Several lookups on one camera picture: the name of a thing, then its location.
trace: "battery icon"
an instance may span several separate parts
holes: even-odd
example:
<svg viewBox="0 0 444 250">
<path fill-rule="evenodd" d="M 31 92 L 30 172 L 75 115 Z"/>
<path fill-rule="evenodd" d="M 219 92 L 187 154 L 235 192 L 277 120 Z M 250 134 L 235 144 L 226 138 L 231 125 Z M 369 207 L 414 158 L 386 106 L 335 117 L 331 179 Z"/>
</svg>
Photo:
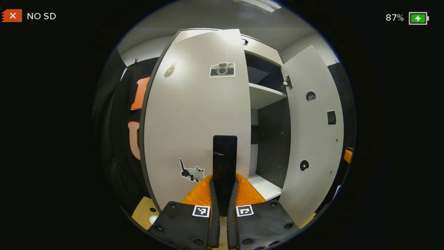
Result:
<svg viewBox="0 0 444 250">
<path fill-rule="evenodd" d="M 409 12 L 409 25 L 427 25 L 427 12 Z"/>
</svg>

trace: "fisheye lens view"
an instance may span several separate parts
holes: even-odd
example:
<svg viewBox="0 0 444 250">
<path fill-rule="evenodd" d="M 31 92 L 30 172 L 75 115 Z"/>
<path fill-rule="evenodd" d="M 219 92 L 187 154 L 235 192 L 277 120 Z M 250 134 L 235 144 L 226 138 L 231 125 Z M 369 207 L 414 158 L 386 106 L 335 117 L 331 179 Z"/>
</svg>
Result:
<svg viewBox="0 0 444 250">
<path fill-rule="evenodd" d="M 107 185 L 172 249 L 279 248 L 353 168 L 341 55 L 270 0 L 178 0 L 110 53 L 92 117 Z"/>
</svg>

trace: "orange letter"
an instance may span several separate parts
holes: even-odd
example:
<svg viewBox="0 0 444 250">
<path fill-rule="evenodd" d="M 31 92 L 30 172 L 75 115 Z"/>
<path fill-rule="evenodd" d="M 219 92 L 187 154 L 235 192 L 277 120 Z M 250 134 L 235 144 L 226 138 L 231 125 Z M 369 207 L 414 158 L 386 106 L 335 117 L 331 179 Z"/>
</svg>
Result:
<svg viewBox="0 0 444 250">
<path fill-rule="evenodd" d="M 139 81 L 137 81 L 137 91 L 136 96 L 134 98 L 134 102 L 131 105 L 131 110 L 141 109 L 142 108 L 142 102 L 143 102 L 143 96 L 145 95 L 145 91 L 147 89 L 148 81 L 150 80 L 149 77 L 142 78 Z"/>
<path fill-rule="evenodd" d="M 140 150 L 138 145 L 137 134 L 139 132 L 139 123 L 136 121 L 128 122 L 128 128 L 130 129 L 130 149 L 134 157 L 140 161 Z"/>
</svg>

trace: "black square sticker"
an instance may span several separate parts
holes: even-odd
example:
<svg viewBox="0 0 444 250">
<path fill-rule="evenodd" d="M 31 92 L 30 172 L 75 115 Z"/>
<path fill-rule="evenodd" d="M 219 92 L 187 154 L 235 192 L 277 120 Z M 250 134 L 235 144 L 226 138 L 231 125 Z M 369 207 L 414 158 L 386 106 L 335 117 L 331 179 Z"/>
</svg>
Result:
<svg viewBox="0 0 444 250">
<path fill-rule="evenodd" d="M 334 110 L 327 111 L 328 125 L 336 125 L 336 113 Z"/>
<path fill-rule="evenodd" d="M 209 217 L 210 216 L 210 206 L 194 206 L 193 216 Z"/>
<path fill-rule="evenodd" d="M 237 206 L 236 207 L 236 212 L 238 214 L 238 217 L 242 217 L 242 216 L 248 216 L 248 215 L 253 215 L 253 208 L 251 208 L 251 205 L 246 205 L 246 206 Z"/>
</svg>

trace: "wooden floor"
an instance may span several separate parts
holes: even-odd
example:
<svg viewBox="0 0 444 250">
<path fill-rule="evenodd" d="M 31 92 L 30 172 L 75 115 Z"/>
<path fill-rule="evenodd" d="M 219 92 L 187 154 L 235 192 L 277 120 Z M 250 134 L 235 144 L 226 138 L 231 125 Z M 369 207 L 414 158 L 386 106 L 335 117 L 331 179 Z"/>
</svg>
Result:
<svg viewBox="0 0 444 250">
<path fill-rule="evenodd" d="M 147 197 L 143 197 L 140 203 L 137 205 L 136 209 L 133 212 L 132 218 L 139 223 L 144 229 L 148 230 L 151 227 L 150 217 L 153 215 L 159 215 L 159 212 L 156 210 L 152 212 L 150 209 L 156 209 L 154 206 L 153 200 Z M 306 226 L 315 216 L 313 214 L 302 226 Z M 226 244 L 220 244 L 218 248 L 213 248 L 213 250 L 228 250 L 228 246 Z"/>
</svg>

